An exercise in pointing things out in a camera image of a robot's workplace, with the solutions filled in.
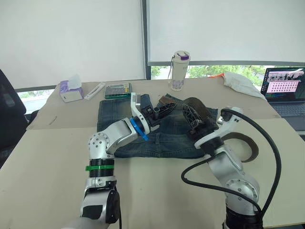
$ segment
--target white bottle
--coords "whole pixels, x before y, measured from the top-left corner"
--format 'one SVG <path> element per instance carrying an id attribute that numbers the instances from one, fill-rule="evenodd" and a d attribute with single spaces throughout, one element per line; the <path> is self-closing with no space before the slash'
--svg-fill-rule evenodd
<path id="1" fill-rule="evenodd" d="M 184 83 L 187 67 L 190 62 L 190 53 L 187 51 L 177 51 L 172 57 L 172 80 L 170 82 L 173 91 L 181 91 Z"/>

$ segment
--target orange object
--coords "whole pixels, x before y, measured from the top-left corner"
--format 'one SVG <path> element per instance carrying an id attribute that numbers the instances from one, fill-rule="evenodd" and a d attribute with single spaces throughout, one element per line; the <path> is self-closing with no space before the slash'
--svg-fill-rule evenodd
<path id="1" fill-rule="evenodd" d="M 224 73 L 221 73 L 221 74 L 219 74 L 219 75 L 209 76 L 209 78 L 214 78 L 214 77 L 219 77 L 219 76 L 224 76 Z"/>

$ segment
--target white cloth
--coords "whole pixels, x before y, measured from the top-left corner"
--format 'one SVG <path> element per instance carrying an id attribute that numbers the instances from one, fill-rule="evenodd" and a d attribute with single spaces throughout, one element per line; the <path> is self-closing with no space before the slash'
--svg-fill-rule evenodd
<path id="1" fill-rule="evenodd" d="M 247 79 L 243 75 L 236 73 L 224 73 L 224 85 L 227 87 L 231 87 L 233 90 L 248 94 L 254 97 L 260 97 L 264 99 L 266 98 L 258 91 L 252 84 L 251 80 Z"/>

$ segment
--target jeans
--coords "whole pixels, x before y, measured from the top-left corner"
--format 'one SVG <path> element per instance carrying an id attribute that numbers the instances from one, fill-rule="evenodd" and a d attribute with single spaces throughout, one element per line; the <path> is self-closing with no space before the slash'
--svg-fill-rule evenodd
<path id="1" fill-rule="evenodd" d="M 141 96 L 141 107 L 151 104 L 149 95 Z M 210 109 L 216 118 L 217 109 Z M 132 117 L 130 99 L 103 100 L 100 102 L 97 131 L 126 117 Z M 201 149 L 194 147 L 194 141 L 186 135 L 190 129 L 181 110 L 174 110 L 161 120 L 160 127 L 148 134 L 148 141 L 138 137 L 114 153 L 117 157 L 176 157 L 197 158 L 203 156 Z"/>

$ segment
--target black office chair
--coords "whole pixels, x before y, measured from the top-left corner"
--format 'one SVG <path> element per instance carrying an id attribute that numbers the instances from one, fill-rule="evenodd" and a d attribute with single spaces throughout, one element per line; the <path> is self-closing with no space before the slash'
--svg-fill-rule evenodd
<path id="1" fill-rule="evenodd" d="M 0 168 L 26 131 L 26 108 L 0 70 Z"/>

